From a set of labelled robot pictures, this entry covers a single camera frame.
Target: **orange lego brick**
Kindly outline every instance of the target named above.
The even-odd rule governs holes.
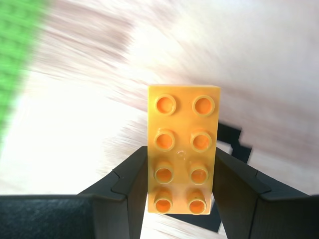
[[[219,101],[216,86],[149,86],[149,212],[210,214]]]

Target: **lego duplo brick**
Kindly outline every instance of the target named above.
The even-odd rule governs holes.
[[[210,213],[219,101],[216,86],[149,86],[149,212]]]
[[[0,0],[0,138],[46,5],[45,0]]]

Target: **wood grain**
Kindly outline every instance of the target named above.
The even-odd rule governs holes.
[[[222,88],[250,164],[319,193],[319,3],[55,0],[16,101],[1,194],[78,193],[147,142],[147,85]],[[145,214],[142,238],[225,238]]]

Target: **green lego baseplate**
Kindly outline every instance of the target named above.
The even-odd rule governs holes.
[[[0,0],[0,139],[46,0]]]

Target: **green baseplate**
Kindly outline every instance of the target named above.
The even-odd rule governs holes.
[[[46,0],[0,0],[0,140],[46,5]]]

